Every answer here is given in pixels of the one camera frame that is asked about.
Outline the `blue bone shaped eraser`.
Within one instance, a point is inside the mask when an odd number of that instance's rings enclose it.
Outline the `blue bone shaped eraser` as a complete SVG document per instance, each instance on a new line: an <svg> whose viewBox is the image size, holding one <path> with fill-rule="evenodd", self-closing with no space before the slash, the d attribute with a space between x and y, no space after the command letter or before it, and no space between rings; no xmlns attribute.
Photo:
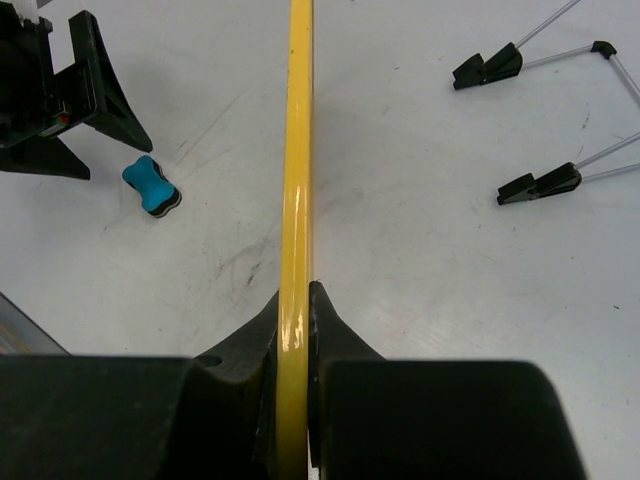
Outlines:
<svg viewBox="0 0 640 480"><path fill-rule="evenodd" d="M166 178L161 166L149 155L126 167L122 178L140 195L143 210L154 218L164 217L182 201L180 190Z"/></svg>

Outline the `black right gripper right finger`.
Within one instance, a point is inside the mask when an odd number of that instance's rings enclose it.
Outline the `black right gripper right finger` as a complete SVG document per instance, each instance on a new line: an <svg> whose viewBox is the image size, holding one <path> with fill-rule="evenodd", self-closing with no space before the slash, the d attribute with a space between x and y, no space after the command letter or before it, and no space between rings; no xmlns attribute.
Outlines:
<svg viewBox="0 0 640 480"><path fill-rule="evenodd" d="M583 479L559 396L521 360L391 360L310 285L309 441L324 479Z"/></svg>

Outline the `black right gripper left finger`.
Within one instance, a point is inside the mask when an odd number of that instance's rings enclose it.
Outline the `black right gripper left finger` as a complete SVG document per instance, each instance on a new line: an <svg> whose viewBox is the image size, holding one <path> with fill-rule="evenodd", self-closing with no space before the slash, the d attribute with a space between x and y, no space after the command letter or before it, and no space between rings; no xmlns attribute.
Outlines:
<svg viewBox="0 0 640 480"><path fill-rule="evenodd" d="M194 358L1 354L5 479L269 479L278 302Z"/></svg>

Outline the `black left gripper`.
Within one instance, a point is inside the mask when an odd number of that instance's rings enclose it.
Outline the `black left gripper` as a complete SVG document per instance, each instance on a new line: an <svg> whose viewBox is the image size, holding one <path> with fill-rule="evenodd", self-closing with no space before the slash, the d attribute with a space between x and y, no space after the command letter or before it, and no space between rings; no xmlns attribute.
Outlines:
<svg viewBox="0 0 640 480"><path fill-rule="evenodd" d="M96 17L83 10L69 27L74 67L84 82L81 122L150 153L152 140L126 99ZM53 70L52 31L35 9L1 3L1 170L89 180L90 169L58 138L68 121Z"/></svg>

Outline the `yellow framed whiteboard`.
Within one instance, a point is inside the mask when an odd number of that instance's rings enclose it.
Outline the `yellow framed whiteboard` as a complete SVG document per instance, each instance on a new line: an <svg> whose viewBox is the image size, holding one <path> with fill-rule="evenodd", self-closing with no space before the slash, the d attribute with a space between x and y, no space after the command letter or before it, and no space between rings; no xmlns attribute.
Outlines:
<svg viewBox="0 0 640 480"><path fill-rule="evenodd" d="M309 283L313 274L314 3L290 3L275 455L279 479L308 477Z"/></svg>

